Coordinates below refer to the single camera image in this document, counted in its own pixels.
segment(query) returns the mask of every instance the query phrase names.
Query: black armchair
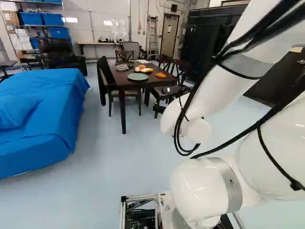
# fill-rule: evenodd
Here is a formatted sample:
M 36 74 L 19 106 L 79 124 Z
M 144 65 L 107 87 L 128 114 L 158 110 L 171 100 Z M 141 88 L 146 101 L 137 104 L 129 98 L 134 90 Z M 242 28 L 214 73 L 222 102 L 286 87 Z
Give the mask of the black armchair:
M 41 39 L 38 44 L 41 58 L 47 68 L 78 68 L 84 76 L 87 76 L 86 58 L 76 56 L 67 39 Z

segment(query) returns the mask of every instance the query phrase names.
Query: blue mattress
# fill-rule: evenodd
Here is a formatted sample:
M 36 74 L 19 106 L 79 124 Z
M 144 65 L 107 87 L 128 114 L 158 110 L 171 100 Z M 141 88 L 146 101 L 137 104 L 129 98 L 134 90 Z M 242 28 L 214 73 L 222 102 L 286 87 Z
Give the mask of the blue mattress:
M 0 84 L 0 96 L 41 99 L 23 126 L 0 131 L 0 178 L 54 164 L 74 151 L 88 88 L 78 69 L 23 72 Z

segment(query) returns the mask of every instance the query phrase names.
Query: electrical box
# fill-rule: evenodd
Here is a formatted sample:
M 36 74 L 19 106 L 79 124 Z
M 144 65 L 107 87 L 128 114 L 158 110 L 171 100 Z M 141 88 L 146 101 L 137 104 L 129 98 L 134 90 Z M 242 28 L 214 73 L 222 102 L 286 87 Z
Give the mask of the electrical box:
M 176 12 L 177 12 L 177 9 L 178 9 L 178 6 L 175 5 L 175 4 L 172 4 L 171 11 L 176 13 Z

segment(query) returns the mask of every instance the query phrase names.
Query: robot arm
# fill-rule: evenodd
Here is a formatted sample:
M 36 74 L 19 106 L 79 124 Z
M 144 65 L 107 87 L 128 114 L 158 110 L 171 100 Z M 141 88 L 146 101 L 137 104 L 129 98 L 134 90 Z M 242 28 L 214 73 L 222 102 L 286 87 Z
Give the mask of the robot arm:
M 304 11 L 304 0 L 253 0 L 227 43 L 238 40 L 284 2 L 292 4 L 290 7 L 294 8 L 290 11 Z M 288 29 L 284 28 L 286 24 L 280 24 L 282 33 L 257 46 L 252 46 L 249 39 L 234 47 L 235 50 L 246 47 L 246 51 L 220 61 L 207 74 L 188 105 L 179 134 L 196 143 L 204 143 L 211 126 L 201 117 L 213 115 L 233 103 L 292 47 L 304 47 L 303 19 L 304 14 L 298 15 L 298 20 Z M 177 131 L 176 121 L 190 95 L 168 105 L 161 118 L 163 133 Z M 251 132 L 239 145 L 235 158 L 191 159 L 176 167 L 171 177 L 171 192 L 178 212 L 192 229 L 212 228 L 222 214 L 260 205 L 269 199 L 305 198 L 304 190 L 292 189 L 290 181 L 268 157 L 261 142 L 263 137 L 273 159 L 290 178 L 305 185 L 304 107 L 305 100 L 300 100 L 267 121 L 258 131 Z
M 227 43 L 235 41 L 261 18 L 270 12 L 280 0 L 254 0 L 242 14 Z M 237 55 L 233 55 L 222 66 L 252 79 L 237 76 L 223 67 L 216 65 L 205 77 L 197 90 L 191 105 L 188 107 L 181 126 L 181 134 L 196 143 L 204 143 L 211 132 L 210 125 L 201 117 L 213 115 L 236 101 L 251 88 L 260 77 L 264 76 L 292 47 L 304 46 L 304 21 L 296 24 L 278 36 L 258 45 L 257 47 Z M 182 106 L 189 94 L 180 97 Z M 176 120 L 181 111 L 179 99 L 174 100 L 165 109 L 161 118 L 161 131 L 173 135 Z

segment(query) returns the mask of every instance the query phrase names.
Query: plate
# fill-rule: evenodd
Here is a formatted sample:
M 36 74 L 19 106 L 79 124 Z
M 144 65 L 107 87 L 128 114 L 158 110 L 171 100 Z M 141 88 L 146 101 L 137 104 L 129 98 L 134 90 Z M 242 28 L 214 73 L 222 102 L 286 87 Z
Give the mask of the plate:
M 144 73 L 131 73 L 127 76 L 127 78 L 130 80 L 142 81 L 142 80 L 147 80 L 148 75 Z

